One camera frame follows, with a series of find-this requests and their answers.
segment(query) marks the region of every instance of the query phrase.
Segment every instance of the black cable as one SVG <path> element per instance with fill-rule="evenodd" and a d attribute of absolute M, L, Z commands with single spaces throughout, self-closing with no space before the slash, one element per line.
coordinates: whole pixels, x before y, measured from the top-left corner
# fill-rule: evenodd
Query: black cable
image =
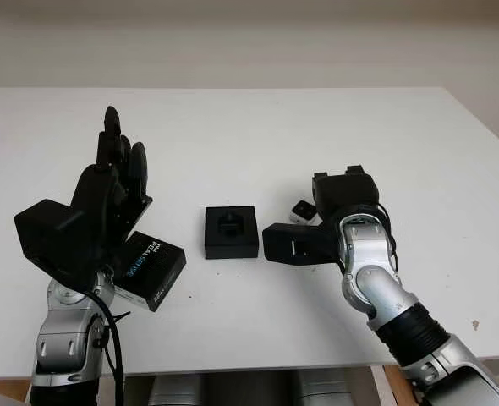
<path fill-rule="evenodd" d="M 392 257 L 394 258 L 394 261 L 396 262 L 396 266 L 394 267 L 394 271 L 398 272 L 399 264 L 398 264 L 398 254 L 396 253 L 396 251 L 392 253 Z"/>
<path fill-rule="evenodd" d="M 112 332 L 112 342 L 114 345 L 114 359 L 116 360 L 116 367 L 112 365 L 112 361 L 109 362 L 109 366 L 112 369 L 112 374 L 114 376 L 114 403 L 116 406 L 123 406 L 123 365 L 122 365 L 122 346 L 120 345 L 120 336 L 118 334 L 118 329 L 116 328 L 116 321 L 112 316 L 111 311 L 103 300 L 96 294 L 90 291 L 84 291 L 87 297 L 92 299 L 101 309 L 103 315 L 108 321 L 108 326 Z"/>
<path fill-rule="evenodd" d="M 112 375 L 114 376 L 114 370 L 116 370 L 116 368 L 112 363 L 111 355 L 108 353 L 108 345 L 105 346 L 105 356 L 107 357 L 108 366 L 111 367 Z"/>

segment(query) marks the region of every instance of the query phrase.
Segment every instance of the camera box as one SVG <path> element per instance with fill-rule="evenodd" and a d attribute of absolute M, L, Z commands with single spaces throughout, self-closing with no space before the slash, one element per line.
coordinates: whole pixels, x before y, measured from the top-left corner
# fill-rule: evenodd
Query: camera box
<path fill-rule="evenodd" d="M 156 311 L 185 266 L 179 247 L 135 232 L 118 254 L 122 275 L 115 292 L 132 303 Z"/>

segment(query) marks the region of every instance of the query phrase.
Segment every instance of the floor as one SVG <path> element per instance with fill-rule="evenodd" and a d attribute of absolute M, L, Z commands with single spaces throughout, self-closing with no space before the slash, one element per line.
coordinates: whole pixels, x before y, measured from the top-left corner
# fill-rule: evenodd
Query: floor
<path fill-rule="evenodd" d="M 487 363 L 499 375 L 499 362 Z M 415 406 L 410 385 L 396 366 L 385 366 L 388 384 L 397 406 Z M 207 403 L 214 406 L 288 406 L 290 401 L 289 371 L 217 372 L 206 375 Z M 348 369 L 348 383 L 355 405 L 379 406 L 379 396 L 372 383 L 370 368 Z M 127 406 L 145 406 L 153 383 L 153 376 L 134 376 L 126 379 Z M 24 401 L 29 381 L 0 381 L 0 394 Z M 112 378 L 102 378 L 100 406 L 113 404 Z"/>

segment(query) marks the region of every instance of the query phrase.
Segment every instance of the black box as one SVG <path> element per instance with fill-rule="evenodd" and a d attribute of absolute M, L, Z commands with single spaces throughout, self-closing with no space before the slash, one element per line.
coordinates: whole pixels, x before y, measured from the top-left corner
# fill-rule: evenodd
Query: black box
<path fill-rule="evenodd" d="M 118 296 L 156 311 L 185 266 L 179 247 L 135 232 L 118 255 L 123 275 L 114 278 Z"/>
<path fill-rule="evenodd" d="M 207 207 L 205 257 L 256 258 L 259 234 L 253 206 Z"/>

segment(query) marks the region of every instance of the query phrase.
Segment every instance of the robotic hand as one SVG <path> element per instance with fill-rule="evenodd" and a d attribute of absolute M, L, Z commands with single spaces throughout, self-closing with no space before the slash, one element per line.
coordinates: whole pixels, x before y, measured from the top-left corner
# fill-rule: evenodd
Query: robotic hand
<path fill-rule="evenodd" d="M 112 278 L 123 271 L 117 251 L 151 203 L 146 182 L 144 146 L 131 147 L 109 107 L 96 163 L 80 176 L 71 205 L 43 200 L 15 216 L 25 257 L 53 278 L 37 338 L 31 404 L 95 406 L 103 349 L 116 381 L 116 405 L 123 404 L 121 348 L 108 307 Z M 116 366 L 107 352 L 109 332 Z"/>
<path fill-rule="evenodd" d="M 368 315 L 369 328 L 423 404 L 498 406 L 499 383 L 492 374 L 403 289 L 390 218 L 371 176 L 361 166 L 338 176 L 316 173 L 313 194 L 323 223 L 272 224 L 263 231 L 266 258 L 291 265 L 337 263 L 343 296 Z"/>

